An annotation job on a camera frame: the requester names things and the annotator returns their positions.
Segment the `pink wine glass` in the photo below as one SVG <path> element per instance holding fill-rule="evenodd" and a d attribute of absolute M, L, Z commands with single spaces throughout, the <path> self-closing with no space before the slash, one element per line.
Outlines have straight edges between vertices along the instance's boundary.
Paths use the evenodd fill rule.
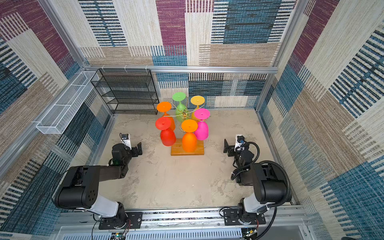
<path fill-rule="evenodd" d="M 210 111 L 204 108 L 200 108 L 194 112 L 195 118 L 198 119 L 198 128 L 195 131 L 197 140 L 206 140 L 209 136 L 209 126 L 206 120 L 210 117 Z"/>

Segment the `yellow wine glass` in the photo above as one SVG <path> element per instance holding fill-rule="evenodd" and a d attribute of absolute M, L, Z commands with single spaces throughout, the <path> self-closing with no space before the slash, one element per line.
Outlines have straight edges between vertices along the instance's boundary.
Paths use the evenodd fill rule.
<path fill-rule="evenodd" d="M 204 103 L 205 103 L 205 98 L 202 97 L 202 96 L 193 96 L 193 97 L 191 98 L 191 103 L 192 103 L 192 105 L 195 105 L 195 106 L 196 106 L 196 108 L 191 112 L 191 118 L 192 118 L 193 120 L 199 122 L 200 120 L 199 120 L 198 118 L 196 118 L 196 116 L 195 116 L 195 111 L 197 111 L 201 106 L 204 105 Z"/>

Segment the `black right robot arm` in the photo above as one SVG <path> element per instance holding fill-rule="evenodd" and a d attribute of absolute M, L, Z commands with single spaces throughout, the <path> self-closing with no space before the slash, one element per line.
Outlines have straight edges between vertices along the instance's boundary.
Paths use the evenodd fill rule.
<path fill-rule="evenodd" d="M 260 147 L 243 136 L 237 136 L 234 145 L 224 140 L 223 152 L 234 158 L 231 180 L 240 186 L 253 187 L 253 193 L 242 198 L 236 208 L 219 210 L 225 225 L 264 225 L 266 212 L 276 210 L 292 198 L 288 174 L 276 162 L 259 162 Z"/>

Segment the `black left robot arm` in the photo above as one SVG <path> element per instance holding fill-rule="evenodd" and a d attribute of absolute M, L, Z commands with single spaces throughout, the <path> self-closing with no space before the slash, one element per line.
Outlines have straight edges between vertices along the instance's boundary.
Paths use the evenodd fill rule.
<path fill-rule="evenodd" d="M 129 170 L 131 159 L 142 154 L 142 143 L 132 149 L 125 144 L 116 144 L 112 148 L 112 159 L 107 166 L 69 168 L 54 196 L 55 206 L 87 211 L 99 216 L 99 230 L 139 229 L 143 213 L 127 213 L 122 203 L 102 196 L 99 193 L 99 183 L 123 179 Z"/>

